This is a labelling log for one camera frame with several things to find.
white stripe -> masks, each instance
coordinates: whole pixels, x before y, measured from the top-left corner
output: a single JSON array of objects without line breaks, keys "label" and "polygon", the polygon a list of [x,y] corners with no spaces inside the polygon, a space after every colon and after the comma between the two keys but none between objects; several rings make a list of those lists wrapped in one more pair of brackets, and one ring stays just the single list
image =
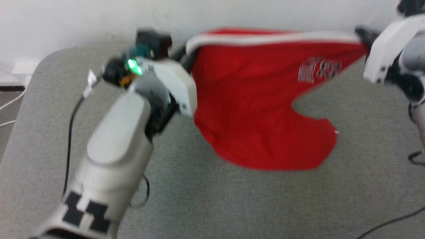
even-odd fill
[{"label": "white stripe", "polygon": [[335,43],[360,43],[354,33],[338,31],[313,31],[283,34],[200,34],[190,38],[186,43],[186,54],[190,54],[204,45],[255,46],[295,41],[324,41]]}]

logo on red fabric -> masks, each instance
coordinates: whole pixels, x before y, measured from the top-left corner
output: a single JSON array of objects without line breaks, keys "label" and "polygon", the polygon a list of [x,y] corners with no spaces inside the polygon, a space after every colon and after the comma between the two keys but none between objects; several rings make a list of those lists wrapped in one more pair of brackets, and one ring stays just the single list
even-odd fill
[{"label": "logo on red fabric", "polygon": [[303,62],[298,71],[298,81],[313,84],[316,79],[329,80],[335,77],[342,68],[342,62],[311,57]]}]

white cable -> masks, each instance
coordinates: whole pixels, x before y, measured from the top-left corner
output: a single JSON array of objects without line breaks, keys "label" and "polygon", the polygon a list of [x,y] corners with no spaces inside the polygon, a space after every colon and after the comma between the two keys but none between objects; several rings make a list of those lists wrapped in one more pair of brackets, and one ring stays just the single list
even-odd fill
[{"label": "white cable", "polygon": [[8,124],[15,123],[15,121],[16,121],[16,120],[12,120],[12,121],[9,121],[9,122],[6,122],[6,123],[3,123],[3,124],[1,124],[1,125],[0,125],[0,128],[1,128],[1,127],[3,127],[3,126],[5,126],[5,125],[8,125]]},{"label": "white cable", "polygon": [[16,97],[14,100],[12,100],[12,101],[10,101],[9,103],[6,103],[6,104],[5,104],[5,105],[3,105],[2,107],[0,107],[0,111],[1,111],[2,109],[6,108],[6,106],[8,106],[8,105],[12,104],[13,102],[15,102],[15,101],[19,100],[20,98],[22,98],[22,96],[24,95],[25,91],[26,91],[26,88],[25,88],[25,90],[22,92],[22,94],[20,94],[20,95],[19,95],[18,97]]}]

gray floor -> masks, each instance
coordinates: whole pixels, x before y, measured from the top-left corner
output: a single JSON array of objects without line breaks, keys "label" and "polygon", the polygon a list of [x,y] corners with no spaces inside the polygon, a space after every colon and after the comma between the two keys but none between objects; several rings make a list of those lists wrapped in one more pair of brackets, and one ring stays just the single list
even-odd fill
[{"label": "gray floor", "polygon": [[[7,102],[18,97],[22,92],[2,92],[0,91],[0,107]],[[18,115],[19,107],[21,106],[22,99],[13,102],[11,105],[0,111],[0,125],[2,123],[15,120]],[[9,140],[10,133],[12,132],[14,124],[5,125],[0,127],[0,162],[3,158],[4,150],[6,149],[7,141]]]}]

white tag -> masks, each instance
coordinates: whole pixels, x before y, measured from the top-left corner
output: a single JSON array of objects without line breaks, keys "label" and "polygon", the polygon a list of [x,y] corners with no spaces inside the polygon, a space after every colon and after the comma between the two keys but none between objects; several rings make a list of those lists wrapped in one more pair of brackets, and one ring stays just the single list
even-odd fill
[{"label": "white tag", "polygon": [[96,75],[91,69],[88,71],[87,82],[90,86],[94,85],[97,82]]}]

